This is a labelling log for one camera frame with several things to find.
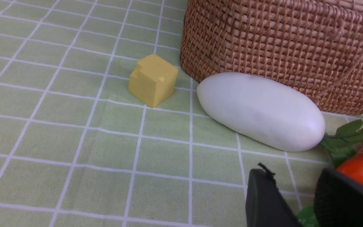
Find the green checkered tablecloth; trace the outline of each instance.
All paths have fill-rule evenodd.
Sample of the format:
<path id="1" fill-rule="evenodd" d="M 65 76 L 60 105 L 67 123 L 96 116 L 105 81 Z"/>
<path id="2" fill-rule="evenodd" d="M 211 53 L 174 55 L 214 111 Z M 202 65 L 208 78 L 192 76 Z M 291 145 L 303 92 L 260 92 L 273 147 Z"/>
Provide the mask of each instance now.
<path id="1" fill-rule="evenodd" d="M 243 227 L 259 161 L 295 212 L 313 202 L 326 153 L 284 153 L 218 124 L 182 70 L 155 109 L 128 93 L 151 53 L 180 68 L 185 8 L 0 0 L 0 227 Z M 355 119 L 324 116 L 330 133 Z"/>

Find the white vegetable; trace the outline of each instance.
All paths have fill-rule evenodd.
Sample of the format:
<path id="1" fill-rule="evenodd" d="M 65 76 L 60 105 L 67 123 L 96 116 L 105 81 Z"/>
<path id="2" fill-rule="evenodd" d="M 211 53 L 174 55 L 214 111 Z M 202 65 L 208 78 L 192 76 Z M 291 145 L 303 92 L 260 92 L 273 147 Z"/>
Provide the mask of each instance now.
<path id="1" fill-rule="evenodd" d="M 288 86 L 243 73 L 219 73 L 197 87 L 207 114 L 228 128 L 283 151 L 306 151 L 324 136 L 319 108 Z"/>

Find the basket handle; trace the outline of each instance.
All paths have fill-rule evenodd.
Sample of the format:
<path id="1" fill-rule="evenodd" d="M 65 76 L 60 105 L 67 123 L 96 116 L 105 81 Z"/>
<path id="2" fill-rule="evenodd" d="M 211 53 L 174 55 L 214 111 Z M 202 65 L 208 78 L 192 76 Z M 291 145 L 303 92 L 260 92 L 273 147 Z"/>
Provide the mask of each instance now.
<path id="1" fill-rule="evenodd" d="M 341 82 L 343 82 L 343 80 L 347 79 L 350 76 L 350 73 L 356 68 L 356 66 L 359 64 L 359 62 L 361 61 L 362 58 L 363 58 L 363 47 L 362 47 L 362 51 L 360 53 L 360 57 L 357 58 L 357 60 L 355 60 L 355 62 L 351 65 L 351 67 L 349 67 L 349 69 L 347 69 L 344 72 L 344 75 L 340 79 L 336 80 L 335 82 L 333 82 L 332 84 L 330 84 L 329 86 L 327 86 L 325 89 L 323 89 L 319 93 L 317 93 L 317 95 L 315 95 L 314 98 L 312 98 L 313 102 L 317 106 L 319 106 L 321 96 L 322 95 L 325 95 L 330 89 L 334 88 L 335 86 L 337 86 Z"/>

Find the yellow sponge block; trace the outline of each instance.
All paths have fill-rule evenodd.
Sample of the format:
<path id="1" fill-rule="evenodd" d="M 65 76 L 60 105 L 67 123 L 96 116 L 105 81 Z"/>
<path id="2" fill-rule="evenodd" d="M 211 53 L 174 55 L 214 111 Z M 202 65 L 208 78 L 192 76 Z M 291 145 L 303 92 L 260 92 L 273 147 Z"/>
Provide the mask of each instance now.
<path id="1" fill-rule="evenodd" d="M 128 91 L 150 108 L 173 95 L 178 69 L 152 54 L 137 62 L 130 75 Z"/>

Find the woven basket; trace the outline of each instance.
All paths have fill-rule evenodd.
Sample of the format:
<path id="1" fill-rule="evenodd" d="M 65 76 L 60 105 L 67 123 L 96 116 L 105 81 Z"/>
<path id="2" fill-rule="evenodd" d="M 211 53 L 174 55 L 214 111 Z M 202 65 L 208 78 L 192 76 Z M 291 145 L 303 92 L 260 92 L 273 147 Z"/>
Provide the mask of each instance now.
<path id="1" fill-rule="evenodd" d="M 249 73 L 362 114 L 363 0 L 188 0 L 180 63 L 198 82 Z"/>

